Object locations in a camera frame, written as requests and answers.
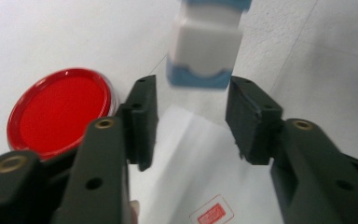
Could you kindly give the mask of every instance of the petri dish lid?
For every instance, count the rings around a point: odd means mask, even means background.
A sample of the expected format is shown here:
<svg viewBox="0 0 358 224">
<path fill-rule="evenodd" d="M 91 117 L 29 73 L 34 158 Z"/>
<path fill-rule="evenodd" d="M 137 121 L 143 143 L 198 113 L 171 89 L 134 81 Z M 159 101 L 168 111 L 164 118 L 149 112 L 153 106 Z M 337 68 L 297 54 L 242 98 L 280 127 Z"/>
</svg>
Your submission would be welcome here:
<svg viewBox="0 0 358 224">
<path fill-rule="evenodd" d="M 71 68 L 37 81 L 15 104 L 7 122 L 13 150 L 33 150 L 43 160 L 78 147 L 88 124 L 109 115 L 112 96 L 98 73 Z"/>
</svg>

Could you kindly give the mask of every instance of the red label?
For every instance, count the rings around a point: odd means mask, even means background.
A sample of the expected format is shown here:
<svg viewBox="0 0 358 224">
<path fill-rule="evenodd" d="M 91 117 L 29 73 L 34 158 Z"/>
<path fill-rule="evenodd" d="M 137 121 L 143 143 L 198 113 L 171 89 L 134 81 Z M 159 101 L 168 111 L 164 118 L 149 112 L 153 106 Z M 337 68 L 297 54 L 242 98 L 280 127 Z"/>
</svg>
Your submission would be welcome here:
<svg viewBox="0 0 358 224">
<path fill-rule="evenodd" d="M 214 224 L 216 221 L 226 215 L 226 211 L 223 209 L 220 203 L 215 204 L 211 209 L 202 214 L 199 218 L 199 224 Z"/>
</svg>

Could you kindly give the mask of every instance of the paper sheet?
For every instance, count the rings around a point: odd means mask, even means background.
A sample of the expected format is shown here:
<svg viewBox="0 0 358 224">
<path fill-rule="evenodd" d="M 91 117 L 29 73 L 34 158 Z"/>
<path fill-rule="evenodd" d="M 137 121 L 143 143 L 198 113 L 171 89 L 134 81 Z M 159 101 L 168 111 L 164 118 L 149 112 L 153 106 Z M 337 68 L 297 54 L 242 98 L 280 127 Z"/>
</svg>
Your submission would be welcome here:
<svg viewBox="0 0 358 224">
<path fill-rule="evenodd" d="M 173 105 L 160 118 L 152 167 L 130 167 L 131 199 L 140 224 L 279 224 L 269 169 L 242 161 L 228 129 Z"/>
</svg>

